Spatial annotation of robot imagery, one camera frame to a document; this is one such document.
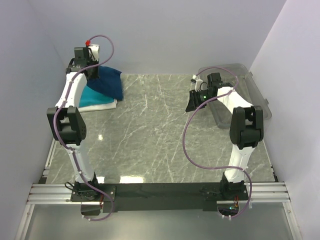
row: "marble table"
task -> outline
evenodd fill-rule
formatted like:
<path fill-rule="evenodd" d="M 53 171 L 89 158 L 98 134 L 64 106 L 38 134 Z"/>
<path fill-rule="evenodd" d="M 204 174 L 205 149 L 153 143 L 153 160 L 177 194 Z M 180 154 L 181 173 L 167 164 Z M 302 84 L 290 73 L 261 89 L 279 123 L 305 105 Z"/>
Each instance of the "marble table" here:
<path fill-rule="evenodd" d="M 121 75 L 124 100 L 116 109 L 84 112 L 90 163 L 105 183 L 219 182 L 223 170 L 204 170 L 184 155 L 182 132 L 191 75 Z M 187 134 L 190 157 L 205 166 L 226 166 L 232 144 L 229 130 L 219 129 L 209 107 L 193 118 Z M 73 181 L 67 152 L 56 144 L 47 184 Z M 263 142 L 251 155 L 248 172 L 254 182 L 274 182 Z"/>

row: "blue cloth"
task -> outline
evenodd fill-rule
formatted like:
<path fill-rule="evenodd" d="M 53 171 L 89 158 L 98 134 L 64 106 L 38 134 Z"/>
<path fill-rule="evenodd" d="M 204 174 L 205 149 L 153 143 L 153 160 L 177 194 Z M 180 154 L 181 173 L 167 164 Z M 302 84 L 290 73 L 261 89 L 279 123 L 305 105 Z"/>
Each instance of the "blue cloth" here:
<path fill-rule="evenodd" d="M 80 98 L 79 107 L 88 107 L 93 105 L 109 104 L 113 103 L 114 99 L 109 96 L 105 96 L 99 92 L 96 92 L 85 86 Z"/>
<path fill-rule="evenodd" d="M 121 71 L 107 66 L 99 66 L 98 74 L 98 79 L 89 79 L 86 85 L 100 94 L 121 101 L 124 98 L 120 78 Z"/>

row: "gray floor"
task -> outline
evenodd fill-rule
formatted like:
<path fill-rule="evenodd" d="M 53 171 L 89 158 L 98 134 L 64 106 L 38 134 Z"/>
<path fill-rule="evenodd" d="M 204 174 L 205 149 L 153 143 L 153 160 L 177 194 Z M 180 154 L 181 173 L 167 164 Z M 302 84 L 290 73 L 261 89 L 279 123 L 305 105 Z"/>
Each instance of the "gray floor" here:
<path fill-rule="evenodd" d="M 201 210 L 124 211 L 88 222 L 78 205 L 36 205 L 26 240 L 292 240 L 282 203 L 252 204 L 229 221 Z"/>
<path fill-rule="evenodd" d="M 88 156 L 104 182 L 219 182 L 223 171 L 203 170 L 186 159 L 182 132 L 191 75 L 123 75 L 124 100 L 116 109 L 85 112 Z M 232 151 L 229 130 L 217 128 L 208 107 L 194 117 L 187 131 L 190 157 L 205 166 L 226 166 Z M 248 164 L 254 182 L 273 182 L 261 142 Z M 56 145 L 47 184 L 74 180 L 66 151 Z"/>

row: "white wall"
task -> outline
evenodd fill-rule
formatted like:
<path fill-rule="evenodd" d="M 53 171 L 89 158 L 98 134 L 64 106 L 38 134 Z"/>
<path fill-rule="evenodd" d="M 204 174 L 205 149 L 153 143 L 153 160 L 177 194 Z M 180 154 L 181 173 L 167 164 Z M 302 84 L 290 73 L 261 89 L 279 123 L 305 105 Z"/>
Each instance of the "white wall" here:
<path fill-rule="evenodd" d="M 64 65 L 25 0 L 0 1 L 0 239 L 16 235 L 52 140 L 46 117 Z"/>
<path fill-rule="evenodd" d="M 249 68 L 285 2 L 29 1 L 64 64 L 75 46 L 106 34 L 116 48 L 109 66 L 126 73 L 194 73 L 201 67 L 230 63 Z M 108 54 L 103 43 L 101 59 Z"/>
<path fill-rule="evenodd" d="M 320 239 L 320 1 L 287 0 L 251 71 L 269 101 L 265 141 L 305 240 Z"/>

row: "folded cloth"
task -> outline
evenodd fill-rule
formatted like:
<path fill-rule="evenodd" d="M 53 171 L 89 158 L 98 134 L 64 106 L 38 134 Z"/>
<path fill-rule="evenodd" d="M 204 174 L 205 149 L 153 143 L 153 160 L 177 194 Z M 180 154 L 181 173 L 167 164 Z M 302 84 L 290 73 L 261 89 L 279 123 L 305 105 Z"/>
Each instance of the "folded cloth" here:
<path fill-rule="evenodd" d="M 97 111 L 105 109 L 115 109 L 117 105 L 117 100 L 112 97 L 105 96 L 99 92 L 96 92 L 85 86 L 79 103 L 79 111 Z"/>
<path fill-rule="evenodd" d="M 121 71 L 107 66 L 99 66 L 98 75 L 98 79 L 89 79 L 86 85 L 100 94 L 121 101 L 124 98 L 120 78 Z"/>

